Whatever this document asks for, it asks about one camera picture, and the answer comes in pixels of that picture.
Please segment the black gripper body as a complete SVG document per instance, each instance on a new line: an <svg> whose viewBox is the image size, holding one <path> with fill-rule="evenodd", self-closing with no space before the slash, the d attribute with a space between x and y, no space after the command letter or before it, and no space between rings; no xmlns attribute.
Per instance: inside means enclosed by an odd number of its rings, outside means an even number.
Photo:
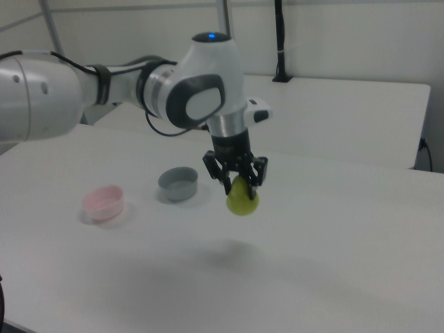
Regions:
<svg viewBox="0 0 444 333"><path fill-rule="evenodd" d="M233 163L238 157L243 158L251 155L250 137L248 130L230 136L211 136L216 160L221 164Z"/></svg>

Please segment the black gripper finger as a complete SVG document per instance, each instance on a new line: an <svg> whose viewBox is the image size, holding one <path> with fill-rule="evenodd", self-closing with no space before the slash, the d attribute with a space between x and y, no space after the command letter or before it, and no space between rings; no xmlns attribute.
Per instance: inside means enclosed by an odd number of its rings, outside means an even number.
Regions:
<svg viewBox="0 0 444 333"><path fill-rule="evenodd" d="M210 177L223 185L225 195L228 196L232 189L228 164L226 162L219 164L214 151L207 151L203 156L203 162Z"/></svg>
<svg viewBox="0 0 444 333"><path fill-rule="evenodd" d="M267 167L267 157L255 157L252 153L244 153L239 158L239 176L246 183L250 200L256 198L257 188L261 187L266 179Z"/></svg>

